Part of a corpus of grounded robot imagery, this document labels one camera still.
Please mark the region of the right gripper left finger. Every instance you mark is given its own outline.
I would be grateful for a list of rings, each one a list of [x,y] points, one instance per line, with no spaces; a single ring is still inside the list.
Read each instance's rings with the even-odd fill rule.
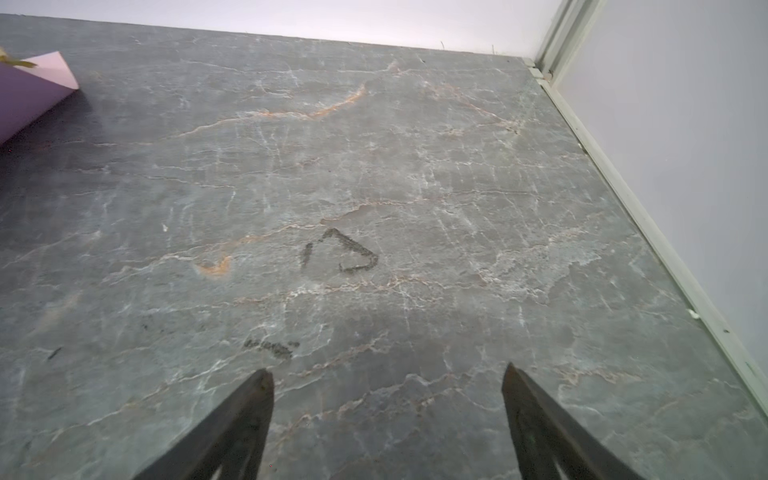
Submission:
[[[256,479],[274,408],[274,378],[254,372],[138,479]]]

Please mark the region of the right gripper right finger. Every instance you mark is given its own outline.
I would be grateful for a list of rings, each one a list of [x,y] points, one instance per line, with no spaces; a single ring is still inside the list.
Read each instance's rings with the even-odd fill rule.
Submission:
[[[502,395],[524,479],[638,479],[526,372],[508,364]]]

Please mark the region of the pink purple wrapping paper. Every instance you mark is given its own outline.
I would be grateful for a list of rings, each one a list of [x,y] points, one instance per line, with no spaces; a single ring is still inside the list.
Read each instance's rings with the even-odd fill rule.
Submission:
[[[60,52],[1,62],[1,143],[79,89]]]

